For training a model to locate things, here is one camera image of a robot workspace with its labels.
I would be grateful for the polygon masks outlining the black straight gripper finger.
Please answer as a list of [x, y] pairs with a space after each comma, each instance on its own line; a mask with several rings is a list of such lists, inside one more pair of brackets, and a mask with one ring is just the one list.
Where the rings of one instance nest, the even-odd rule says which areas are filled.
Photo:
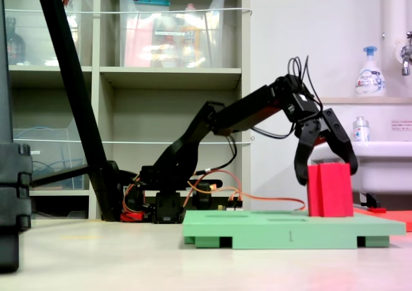
[[349, 136], [331, 108], [323, 111], [322, 120], [323, 136], [330, 149], [349, 164], [350, 174], [354, 175], [358, 169], [358, 161]]

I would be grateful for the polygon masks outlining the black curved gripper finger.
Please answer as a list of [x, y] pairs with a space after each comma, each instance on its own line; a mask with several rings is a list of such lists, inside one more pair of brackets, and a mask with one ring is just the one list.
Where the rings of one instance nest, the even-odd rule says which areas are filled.
[[306, 185], [308, 181], [308, 159], [321, 132], [318, 120], [309, 120], [302, 126], [299, 142], [295, 152], [294, 169], [297, 181]]

